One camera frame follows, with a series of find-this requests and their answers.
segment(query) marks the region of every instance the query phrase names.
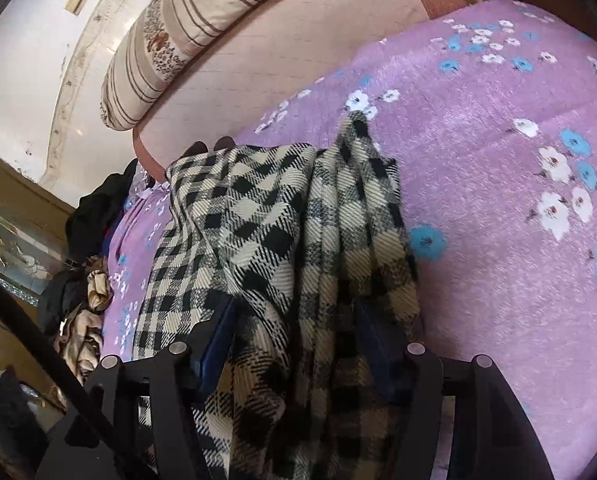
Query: tiled wall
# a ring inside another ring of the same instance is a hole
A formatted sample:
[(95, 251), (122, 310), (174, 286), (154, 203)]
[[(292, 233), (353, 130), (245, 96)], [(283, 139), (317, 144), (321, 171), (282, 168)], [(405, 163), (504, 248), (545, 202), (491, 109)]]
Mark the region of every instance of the tiled wall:
[(103, 126), (105, 70), (150, 0), (12, 0), (0, 16), (0, 158), (71, 205), (134, 157)]

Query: white wall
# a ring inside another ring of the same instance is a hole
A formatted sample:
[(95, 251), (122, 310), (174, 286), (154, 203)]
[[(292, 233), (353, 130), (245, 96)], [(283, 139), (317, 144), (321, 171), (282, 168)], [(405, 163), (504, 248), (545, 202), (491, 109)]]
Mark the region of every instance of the white wall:
[(12, 0), (0, 15), (0, 158), (37, 182), (63, 72), (99, 0)]

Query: black and white plaid cloth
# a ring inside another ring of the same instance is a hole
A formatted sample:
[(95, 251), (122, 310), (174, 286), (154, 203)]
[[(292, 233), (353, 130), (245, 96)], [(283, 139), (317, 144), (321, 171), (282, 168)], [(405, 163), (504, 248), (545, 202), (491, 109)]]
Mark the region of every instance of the black and white plaid cloth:
[(371, 298), (410, 339), (419, 310), (397, 166), (365, 115), (352, 112), (326, 150), (237, 146), (167, 176), (172, 221), (134, 359), (209, 319), (217, 291), (246, 305), (218, 388), (194, 413), (213, 479), (378, 478), (397, 414), (357, 350), (352, 304)]

